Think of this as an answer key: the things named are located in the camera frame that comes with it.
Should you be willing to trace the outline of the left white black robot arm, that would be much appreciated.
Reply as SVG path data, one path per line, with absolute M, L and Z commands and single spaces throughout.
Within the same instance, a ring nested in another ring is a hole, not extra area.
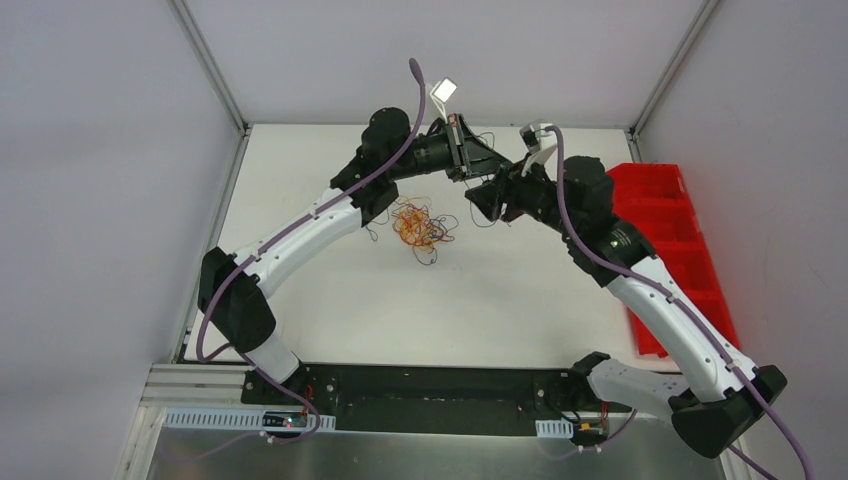
M 305 378 L 268 302 L 283 282 L 386 211 L 399 196 L 398 181 L 444 172 L 460 182 L 494 175 L 510 163 L 460 114 L 435 120 L 421 134 L 403 110 L 382 108 L 371 116 L 352 160 L 298 217 L 235 252 L 215 247 L 203 256 L 197 307 L 226 344 L 265 373 L 269 394 L 293 404 L 304 394 Z

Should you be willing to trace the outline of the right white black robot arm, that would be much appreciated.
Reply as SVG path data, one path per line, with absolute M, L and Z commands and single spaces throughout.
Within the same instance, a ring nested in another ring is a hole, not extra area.
M 731 345 L 688 299 L 647 238 L 613 211 L 614 181 L 601 161 L 572 156 L 555 181 L 543 167 L 503 165 L 466 191 L 489 220 L 527 215 L 561 234 L 573 262 L 635 313 L 680 373 L 663 375 L 594 352 L 574 364 L 569 400 L 583 410 L 605 401 L 669 423 L 706 458 L 727 450 L 787 385 Z

